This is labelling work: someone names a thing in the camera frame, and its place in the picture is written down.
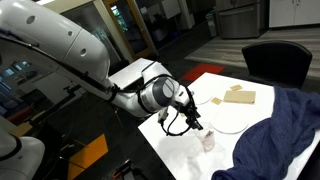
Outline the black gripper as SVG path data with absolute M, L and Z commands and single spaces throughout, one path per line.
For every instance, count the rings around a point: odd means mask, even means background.
M 175 96 L 175 102 L 180 108 L 180 112 L 186 117 L 186 123 L 191 124 L 192 129 L 202 130 L 203 127 L 197 120 L 199 114 L 195 105 L 191 91 L 187 87 L 180 87 Z

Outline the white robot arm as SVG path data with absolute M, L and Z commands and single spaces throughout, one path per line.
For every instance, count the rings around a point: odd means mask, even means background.
M 32 0 L 0 0 L 0 30 L 3 66 L 24 60 L 58 73 L 136 117 L 172 106 L 186 115 L 189 128 L 202 128 L 191 92 L 161 63 L 153 62 L 141 71 L 145 84 L 136 92 L 122 90 L 108 79 L 110 57 L 104 44 Z

